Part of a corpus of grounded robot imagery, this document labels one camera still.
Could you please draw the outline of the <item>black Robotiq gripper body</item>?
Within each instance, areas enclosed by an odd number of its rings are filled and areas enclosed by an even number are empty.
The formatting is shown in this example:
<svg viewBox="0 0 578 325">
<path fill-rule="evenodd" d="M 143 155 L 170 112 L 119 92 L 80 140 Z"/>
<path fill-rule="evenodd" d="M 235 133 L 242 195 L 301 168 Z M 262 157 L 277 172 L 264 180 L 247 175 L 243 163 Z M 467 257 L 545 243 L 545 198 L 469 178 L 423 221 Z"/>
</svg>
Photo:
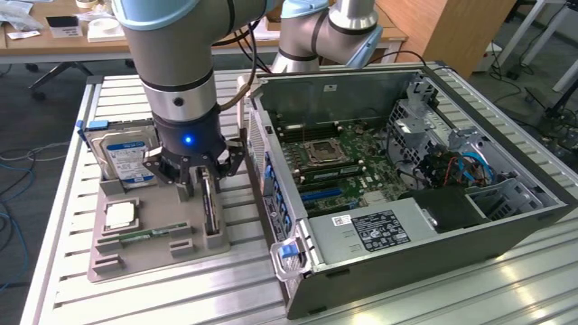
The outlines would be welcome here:
<svg viewBox="0 0 578 325">
<path fill-rule="evenodd" d="M 204 167 L 215 177 L 226 174 L 219 157 L 226 151 L 220 132 L 219 108 L 192 121 L 170 121 L 152 114 L 163 157 L 178 166 L 176 184 L 190 184 L 190 168 Z"/>
</svg>

